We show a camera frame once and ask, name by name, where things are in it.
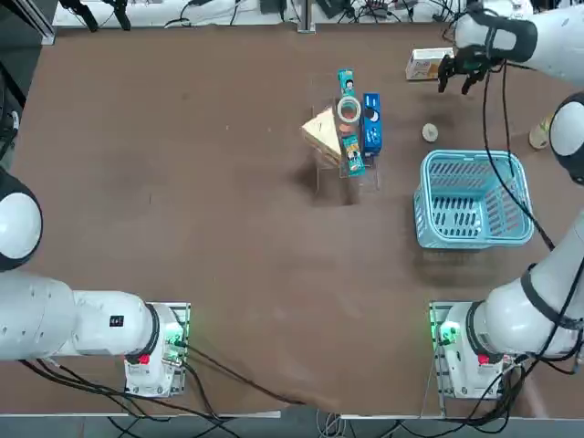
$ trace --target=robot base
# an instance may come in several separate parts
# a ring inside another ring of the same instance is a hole
[[[438,391],[445,397],[480,399],[503,369],[502,360],[494,364],[480,364],[469,344],[466,313],[471,304],[470,301],[430,303]],[[500,388],[500,383],[494,385],[484,399],[498,398]]]
[[[158,342],[148,363],[124,361],[126,392],[144,397],[172,397],[184,392],[183,349],[171,339],[188,342],[191,320],[189,303],[150,303],[161,323]]]

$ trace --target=green indicator light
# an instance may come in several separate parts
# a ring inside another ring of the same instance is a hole
[[[456,322],[446,321],[440,326],[440,340],[443,345],[456,343],[459,334],[460,326]]]

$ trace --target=white box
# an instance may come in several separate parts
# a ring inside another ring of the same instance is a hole
[[[438,67],[445,55],[454,57],[453,49],[451,47],[415,48],[405,68],[405,78],[408,80],[438,79]]]

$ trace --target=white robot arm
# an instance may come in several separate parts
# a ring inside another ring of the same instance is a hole
[[[584,5],[515,18],[510,5],[501,0],[475,5],[458,20],[458,50],[454,59],[441,65],[440,91],[444,79],[453,74],[467,74],[472,85],[503,61],[584,85]],[[583,184],[584,94],[562,102],[549,135],[558,162],[575,183]],[[481,398],[503,369],[505,355],[538,354],[544,348],[583,259],[584,211],[550,255],[520,278],[496,288],[485,301],[451,308],[441,340],[454,397]],[[578,283],[545,356],[559,357],[573,350],[581,339],[583,319],[584,280]]]
[[[185,335],[167,304],[119,291],[71,290],[20,271],[0,274],[0,360],[123,355],[126,391],[169,397],[182,391],[183,349],[175,343]]]
[[[73,291],[13,271],[35,253],[42,231],[36,197],[0,167],[0,360],[123,355],[126,391],[152,397],[182,392],[183,349],[175,344],[186,339],[188,305]]]

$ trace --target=small white object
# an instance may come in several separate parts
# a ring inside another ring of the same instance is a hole
[[[551,121],[549,138],[554,151],[563,157],[573,155],[584,145],[584,105],[572,101],[560,107]]]
[[[17,260],[37,246],[42,228],[37,203],[25,193],[10,193],[0,201],[0,253]]]
[[[345,107],[354,107],[355,114],[353,117],[348,118],[343,115],[342,109]],[[339,104],[337,105],[337,115],[339,119],[341,119],[345,123],[355,123],[359,121],[361,117],[361,104],[354,96],[343,96],[341,100],[339,100]]]
[[[436,140],[438,140],[438,128],[436,128],[436,125],[426,123],[422,128],[422,136],[423,139],[429,143],[434,143]]]
[[[438,79],[438,67],[444,56],[454,57],[452,47],[416,48],[405,68],[405,78],[408,80]]]

